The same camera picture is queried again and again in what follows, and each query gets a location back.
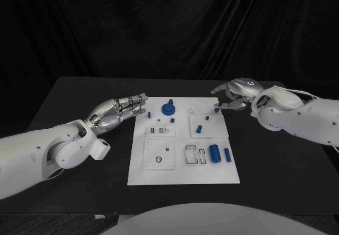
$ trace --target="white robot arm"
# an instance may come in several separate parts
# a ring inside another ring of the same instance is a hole
[[[146,94],[111,99],[84,121],[0,139],[0,199],[48,180],[58,170],[78,166],[89,155],[102,160],[111,147],[97,136],[146,112],[146,100]]]
[[[291,135],[316,143],[339,146],[339,101],[320,99],[307,92],[273,86],[264,89],[249,78],[237,78],[212,90],[225,90],[229,103],[216,108],[242,110],[251,104],[251,116],[271,131],[286,130]],[[312,96],[303,102],[294,93]]]

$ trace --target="black curtain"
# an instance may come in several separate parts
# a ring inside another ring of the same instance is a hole
[[[244,76],[339,99],[337,1],[13,0],[1,11],[1,132],[23,131],[62,75]]]

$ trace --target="blue object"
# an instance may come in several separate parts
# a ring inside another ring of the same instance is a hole
[[[221,153],[219,153],[219,148],[218,145],[211,145],[209,146],[209,154],[211,154],[211,160],[213,163],[221,162]]]
[[[229,155],[228,148],[225,148],[225,155],[226,155],[226,161],[229,163],[232,160],[231,160],[231,155]]]
[[[172,115],[174,113],[173,100],[169,100],[169,103],[163,105],[161,111],[164,115]]]
[[[198,126],[196,133],[200,133],[203,129],[203,126]]]

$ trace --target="blue screw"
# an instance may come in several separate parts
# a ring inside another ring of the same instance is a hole
[[[203,128],[203,126],[198,126],[196,133],[202,132],[202,128]]]

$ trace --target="black table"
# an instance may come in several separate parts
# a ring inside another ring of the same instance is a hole
[[[62,77],[29,131],[84,119],[111,98],[211,97],[225,81]],[[283,85],[261,82],[264,87]],[[225,94],[218,94],[221,102]],[[101,138],[111,145],[102,161],[88,157],[74,169],[0,200],[0,213],[138,214],[183,203],[218,202],[274,213],[339,213],[339,174],[319,144],[268,131],[244,111],[222,111],[241,184],[127,186],[134,119]]]

